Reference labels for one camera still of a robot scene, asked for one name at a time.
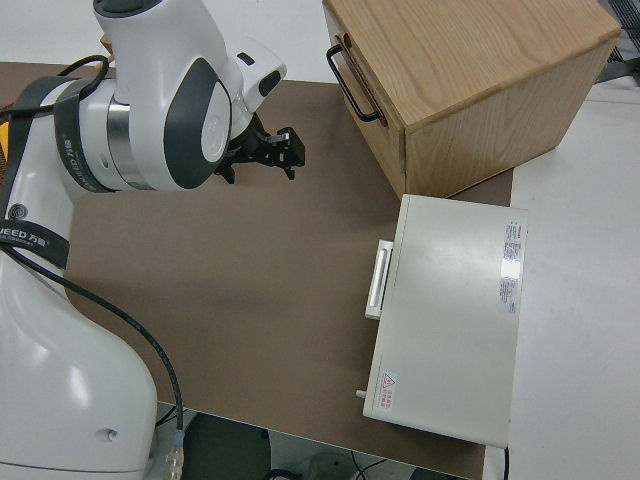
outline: wooden crate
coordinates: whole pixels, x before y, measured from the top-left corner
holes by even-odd
[[[448,197],[555,148],[615,46],[596,0],[323,0],[393,189]]]

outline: cable plug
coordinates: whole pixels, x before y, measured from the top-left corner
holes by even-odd
[[[173,435],[173,446],[167,455],[167,464],[164,469],[163,480],[180,480],[182,478],[182,465],[184,465],[184,431],[176,430]]]

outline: drawer handle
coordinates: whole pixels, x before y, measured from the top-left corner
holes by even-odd
[[[349,100],[351,107],[353,107],[353,111],[356,112],[356,115],[358,115],[358,118],[363,122],[373,122],[374,120],[379,119],[380,112],[373,112],[373,113],[362,112],[362,110],[356,103],[355,98],[353,98],[353,95],[349,91],[349,87],[347,87],[347,84],[344,83],[344,79],[342,78],[342,75],[338,71],[338,67],[332,58],[334,55],[340,52],[342,52],[342,45],[340,45],[339,43],[331,47],[329,50],[327,50],[327,61],[329,62],[329,67],[331,68],[331,71],[333,72],[333,74],[336,76],[336,79],[338,80],[338,84],[340,85],[340,88],[342,88],[342,91],[347,97],[347,100]]]

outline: brown mat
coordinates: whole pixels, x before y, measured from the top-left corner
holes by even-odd
[[[22,68],[0,64],[0,102],[37,75]],[[267,130],[291,125],[305,142],[295,181],[244,165],[233,186],[215,177],[192,192],[87,196],[67,276],[147,326],[189,408],[481,478],[483,446],[365,418],[355,397],[377,328],[364,318],[376,245],[393,239],[400,202],[338,87],[285,82],[260,115]],[[462,196],[508,204],[510,180]],[[99,307],[72,301],[142,355],[159,399],[171,402],[150,347]]]

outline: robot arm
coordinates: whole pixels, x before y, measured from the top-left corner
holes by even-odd
[[[295,132],[272,138],[254,120],[286,74],[266,47],[246,39],[228,55],[200,0],[94,0],[94,9],[117,62],[108,141],[130,144],[131,158],[113,159],[129,185],[194,188],[212,173],[231,183],[231,165],[246,161],[292,178],[304,164]],[[125,130],[128,139],[115,133]]]
[[[271,136],[255,114],[285,74],[266,48],[247,41],[228,55],[200,0],[94,0],[94,9],[117,79],[88,96],[85,80],[39,79],[11,113],[0,191],[0,478],[7,480],[144,476],[156,405],[148,370],[71,306],[55,275],[37,268],[62,275],[78,199],[189,189],[211,174],[232,182],[238,162],[278,166],[289,178],[304,165],[295,132]]]

